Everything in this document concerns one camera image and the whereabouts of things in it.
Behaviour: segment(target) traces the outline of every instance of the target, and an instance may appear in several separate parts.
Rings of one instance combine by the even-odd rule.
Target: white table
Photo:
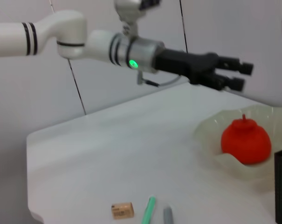
[[[35,132],[27,139],[29,209],[46,224],[140,224],[154,194],[153,224],[166,204],[175,224],[273,224],[272,188],[207,163],[192,139],[203,119],[253,104],[182,84]],[[120,202],[133,203],[134,218],[112,220],[110,206]]]

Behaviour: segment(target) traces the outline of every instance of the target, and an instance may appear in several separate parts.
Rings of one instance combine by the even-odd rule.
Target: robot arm
[[[57,40],[57,50],[67,59],[91,58],[142,72],[158,70],[185,76],[191,84],[216,90],[228,86],[242,91],[244,80],[230,79],[215,73],[216,69],[251,75],[253,65],[239,59],[220,57],[215,53],[188,54],[166,49],[164,43],[138,36],[137,20],[160,0],[115,0],[115,9],[123,22],[123,32],[95,30],[87,37],[87,21],[76,11],[61,11],[37,23],[0,23],[0,57],[33,56],[42,52],[49,38]],[[146,84],[158,86],[146,80]]]

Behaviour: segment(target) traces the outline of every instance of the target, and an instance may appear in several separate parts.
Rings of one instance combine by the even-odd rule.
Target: white wall
[[[0,0],[0,22],[35,22],[51,13],[47,0]],[[26,136],[82,115],[54,40],[40,56],[0,58],[0,224],[35,223],[27,202]]]
[[[74,9],[88,19],[89,32],[107,29],[121,32],[122,23],[114,9],[113,0],[52,0],[55,11]],[[149,12],[139,23],[142,37],[162,40],[168,48],[185,50],[183,25],[179,0],[163,0],[161,7]],[[137,86],[136,72],[112,64],[93,60],[72,61],[72,67],[87,113],[98,111],[154,91],[152,86]],[[146,78],[165,82],[176,76],[160,72],[147,74]]]
[[[188,51],[214,51],[254,63],[243,95],[281,106],[282,0],[181,2]]]

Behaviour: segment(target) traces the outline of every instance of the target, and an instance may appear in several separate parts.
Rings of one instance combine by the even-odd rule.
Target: gray marker
[[[173,213],[170,207],[164,209],[164,224],[174,224]]]

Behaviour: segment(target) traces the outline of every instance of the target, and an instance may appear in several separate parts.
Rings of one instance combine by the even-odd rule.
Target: green led light
[[[135,69],[139,67],[138,64],[134,60],[130,60],[130,65]]]

